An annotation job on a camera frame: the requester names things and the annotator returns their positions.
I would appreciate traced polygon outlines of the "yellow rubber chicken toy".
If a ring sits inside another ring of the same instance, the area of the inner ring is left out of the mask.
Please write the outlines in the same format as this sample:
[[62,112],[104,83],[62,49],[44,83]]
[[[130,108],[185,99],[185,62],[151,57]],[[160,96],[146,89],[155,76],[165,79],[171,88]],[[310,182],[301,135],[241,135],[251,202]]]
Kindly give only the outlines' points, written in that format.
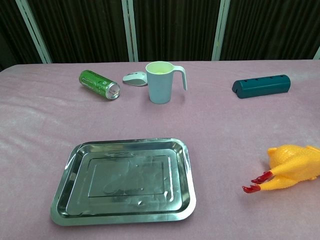
[[270,170],[253,179],[253,185],[243,186],[245,193],[292,187],[299,182],[320,176],[320,148],[285,144],[267,150]]

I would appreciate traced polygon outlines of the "stainless steel rectangular tray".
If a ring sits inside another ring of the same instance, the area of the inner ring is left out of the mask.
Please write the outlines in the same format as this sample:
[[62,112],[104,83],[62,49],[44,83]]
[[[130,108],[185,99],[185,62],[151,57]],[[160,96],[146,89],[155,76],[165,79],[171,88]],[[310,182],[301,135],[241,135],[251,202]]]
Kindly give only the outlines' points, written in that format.
[[50,217],[60,226],[172,222],[188,218],[196,202],[180,139],[91,141],[70,153]]

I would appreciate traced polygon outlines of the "white computer mouse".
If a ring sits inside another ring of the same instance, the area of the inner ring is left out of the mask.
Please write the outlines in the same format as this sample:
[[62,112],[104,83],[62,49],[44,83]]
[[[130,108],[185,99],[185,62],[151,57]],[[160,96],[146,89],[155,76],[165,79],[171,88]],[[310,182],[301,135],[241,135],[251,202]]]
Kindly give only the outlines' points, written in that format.
[[136,87],[146,86],[148,84],[147,74],[143,71],[132,72],[125,75],[122,82]]

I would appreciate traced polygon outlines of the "pink tablecloth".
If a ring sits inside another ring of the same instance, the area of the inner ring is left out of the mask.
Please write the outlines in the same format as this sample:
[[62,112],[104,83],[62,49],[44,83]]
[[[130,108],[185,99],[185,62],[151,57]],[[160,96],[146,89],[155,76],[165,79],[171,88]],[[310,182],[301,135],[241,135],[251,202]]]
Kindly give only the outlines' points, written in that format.
[[[247,194],[267,149],[320,148],[320,60],[181,61],[170,102],[122,84],[144,62],[20,64],[0,71],[0,240],[320,240],[320,179]],[[108,101],[79,83],[120,83]],[[237,80],[287,75],[286,93],[240,99]],[[188,147],[196,207],[182,221],[65,227],[50,207],[73,148],[177,138]]]

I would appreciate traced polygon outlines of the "green drink can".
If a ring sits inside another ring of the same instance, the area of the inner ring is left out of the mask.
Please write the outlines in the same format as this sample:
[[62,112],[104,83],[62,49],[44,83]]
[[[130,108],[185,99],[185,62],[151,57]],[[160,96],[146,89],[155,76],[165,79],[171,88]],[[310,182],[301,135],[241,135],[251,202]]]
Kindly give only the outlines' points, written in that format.
[[120,86],[117,82],[91,70],[82,71],[78,79],[84,87],[108,100],[115,100],[120,96]]

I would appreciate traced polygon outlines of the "dark ribbed partition curtain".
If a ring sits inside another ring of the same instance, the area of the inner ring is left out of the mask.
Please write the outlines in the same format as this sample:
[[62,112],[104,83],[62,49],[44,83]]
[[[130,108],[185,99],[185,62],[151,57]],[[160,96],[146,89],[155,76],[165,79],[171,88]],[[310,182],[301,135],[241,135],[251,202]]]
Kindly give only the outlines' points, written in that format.
[[[53,63],[129,60],[122,0],[27,0]],[[209,61],[223,0],[133,0],[137,57]],[[320,0],[230,0],[220,60],[304,60],[320,48]],[[0,71],[42,62],[16,0],[0,0]]]

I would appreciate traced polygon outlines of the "teal plastic holder box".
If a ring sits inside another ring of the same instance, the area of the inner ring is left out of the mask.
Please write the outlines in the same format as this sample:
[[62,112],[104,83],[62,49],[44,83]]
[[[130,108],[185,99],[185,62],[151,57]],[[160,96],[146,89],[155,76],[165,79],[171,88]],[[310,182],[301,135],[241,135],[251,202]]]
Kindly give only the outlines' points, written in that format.
[[290,78],[282,74],[236,80],[231,89],[238,98],[246,99],[287,93],[290,87]]

